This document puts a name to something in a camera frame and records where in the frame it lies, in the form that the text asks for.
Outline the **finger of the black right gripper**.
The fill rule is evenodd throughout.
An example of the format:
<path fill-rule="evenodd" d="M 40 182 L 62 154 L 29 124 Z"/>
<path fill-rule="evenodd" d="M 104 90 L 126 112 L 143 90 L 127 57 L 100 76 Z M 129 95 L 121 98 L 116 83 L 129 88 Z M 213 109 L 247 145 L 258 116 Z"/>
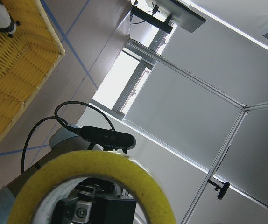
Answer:
<path fill-rule="evenodd" d="M 64 198 L 56 203 L 53 224 L 131 224 L 136 200 L 128 196 L 97 195 L 94 201 L 79 197 Z"/>

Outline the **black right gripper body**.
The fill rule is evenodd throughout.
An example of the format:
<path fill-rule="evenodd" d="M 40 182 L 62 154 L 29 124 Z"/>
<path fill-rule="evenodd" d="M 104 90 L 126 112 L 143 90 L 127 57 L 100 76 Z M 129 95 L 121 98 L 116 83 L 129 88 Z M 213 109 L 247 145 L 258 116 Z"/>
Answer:
<path fill-rule="evenodd" d="M 123 188 L 118 184 L 99 179 L 89 177 L 81 181 L 71 191 L 71 199 L 77 199 L 82 201 L 133 201 L 131 196 L 123 195 Z"/>

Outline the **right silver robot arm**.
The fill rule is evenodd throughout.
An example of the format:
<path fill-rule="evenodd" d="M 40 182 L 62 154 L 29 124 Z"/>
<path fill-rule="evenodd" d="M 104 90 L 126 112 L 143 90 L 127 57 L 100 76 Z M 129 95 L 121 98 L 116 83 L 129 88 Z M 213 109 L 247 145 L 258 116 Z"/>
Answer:
<path fill-rule="evenodd" d="M 120 149 L 123 153 L 134 148 L 136 139 L 128 133 L 92 126 L 61 127 L 50 138 L 51 152 L 0 190 L 0 224 L 7 223 L 18 193 L 26 181 L 43 165 L 67 152 Z M 70 187 L 62 187 L 60 197 L 46 203 L 40 224 L 131 224 L 134 221 L 136 201 L 122 195 L 122 188 L 111 181 L 87 177 Z"/>

